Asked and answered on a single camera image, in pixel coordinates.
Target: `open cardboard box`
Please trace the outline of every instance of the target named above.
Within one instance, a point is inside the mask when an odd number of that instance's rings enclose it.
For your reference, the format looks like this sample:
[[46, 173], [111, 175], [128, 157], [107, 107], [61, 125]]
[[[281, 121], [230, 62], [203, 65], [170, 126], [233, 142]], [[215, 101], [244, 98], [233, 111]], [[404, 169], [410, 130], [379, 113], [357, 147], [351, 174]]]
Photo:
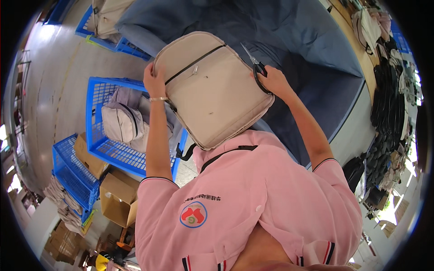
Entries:
[[123, 228], [134, 223], [139, 184], [120, 170], [108, 173], [99, 188], [102, 215]]
[[74, 144], [74, 149], [78, 160], [80, 160], [89, 172], [97, 179], [100, 179], [109, 169], [110, 164], [88, 153], [86, 133], [79, 134], [76, 143]]

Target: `person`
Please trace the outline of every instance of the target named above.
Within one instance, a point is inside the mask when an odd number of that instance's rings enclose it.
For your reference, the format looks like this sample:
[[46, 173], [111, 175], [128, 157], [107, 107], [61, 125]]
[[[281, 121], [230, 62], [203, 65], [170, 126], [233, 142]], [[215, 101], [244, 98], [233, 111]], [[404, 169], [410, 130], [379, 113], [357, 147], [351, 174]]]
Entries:
[[115, 270], [114, 268], [126, 271], [125, 268], [118, 265], [113, 261], [113, 256], [106, 251], [101, 251], [98, 255], [94, 255], [90, 258], [89, 264], [95, 266], [97, 271]]
[[[361, 210], [321, 127], [283, 73], [267, 65], [268, 76], [259, 78], [289, 106], [313, 170], [296, 164], [274, 134], [247, 130], [210, 151], [195, 147], [198, 172], [224, 154], [179, 188], [169, 159], [164, 69], [153, 75], [152, 66], [144, 73], [154, 99], [135, 224], [142, 270], [347, 270], [339, 265], [359, 245]], [[234, 150], [242, 145], [256, 147]]]

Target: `yellow cloth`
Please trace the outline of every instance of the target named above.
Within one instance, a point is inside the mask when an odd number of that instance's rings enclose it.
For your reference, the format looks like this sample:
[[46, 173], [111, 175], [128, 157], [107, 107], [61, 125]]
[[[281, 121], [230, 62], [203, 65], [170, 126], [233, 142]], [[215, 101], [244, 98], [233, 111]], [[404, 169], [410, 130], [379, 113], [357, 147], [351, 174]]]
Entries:
[[107, 266], [105, 264], [107, 264], [110, 260], [107, 259], [106, 257], [102, 256], [102, 255], [98, 255], [96, 257], [96, 261], [95, 261], [95, 267], [97, 271], [105, 271]]

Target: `pink polo shirt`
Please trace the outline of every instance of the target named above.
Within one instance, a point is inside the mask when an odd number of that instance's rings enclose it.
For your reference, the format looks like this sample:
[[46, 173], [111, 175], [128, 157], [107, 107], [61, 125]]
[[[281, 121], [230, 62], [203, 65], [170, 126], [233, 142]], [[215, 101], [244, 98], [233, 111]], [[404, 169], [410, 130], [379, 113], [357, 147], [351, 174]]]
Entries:
[[230, 270], [257, 222], [294, 264], [346, 264], [362, 236], [357, 200], [334, 159], [313, 172], [271, 133], [247, 130], [212, 151], [222, 155], [184, 187], [157, 177], [138, 189], [136, 256], [142, 270]]

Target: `gold bracelet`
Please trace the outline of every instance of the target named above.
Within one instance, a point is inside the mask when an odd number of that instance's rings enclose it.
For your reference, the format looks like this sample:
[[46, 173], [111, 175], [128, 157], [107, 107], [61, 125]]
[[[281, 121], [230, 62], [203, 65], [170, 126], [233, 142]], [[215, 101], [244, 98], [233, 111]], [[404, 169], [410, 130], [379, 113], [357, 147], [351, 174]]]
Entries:
[[167, 101], [169, 98], [167, 97], [158, 97], [158, 98], [150, 98], [150, 101]]

